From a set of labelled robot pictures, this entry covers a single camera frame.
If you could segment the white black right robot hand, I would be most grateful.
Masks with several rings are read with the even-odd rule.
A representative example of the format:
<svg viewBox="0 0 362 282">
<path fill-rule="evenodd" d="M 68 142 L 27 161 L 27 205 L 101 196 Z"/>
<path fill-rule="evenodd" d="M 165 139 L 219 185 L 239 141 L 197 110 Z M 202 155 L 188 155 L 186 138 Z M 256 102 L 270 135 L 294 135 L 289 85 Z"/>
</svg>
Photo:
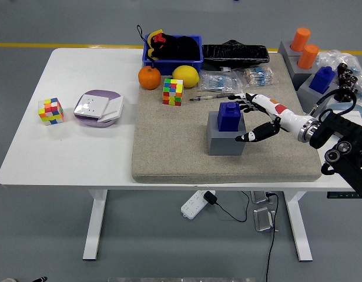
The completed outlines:
<svg viewBox="0 0 362 282">
<path fill-rule="evenodd" d="M 245 113 L 259 111 L 271 118 L 270 122 L 236 137 L 235 141 L 259 142 L 278 134 L 280 129 L 283 129 L 291 133 L 299 142 L 307 142 L 306 133 L 314 122 L 313 117 L 297 115 L 281 103 L 261 94 L 240 93 L 230 95 L 228 99 L 235 100 L 239 104 L 240 110 Z"/>
</svg>

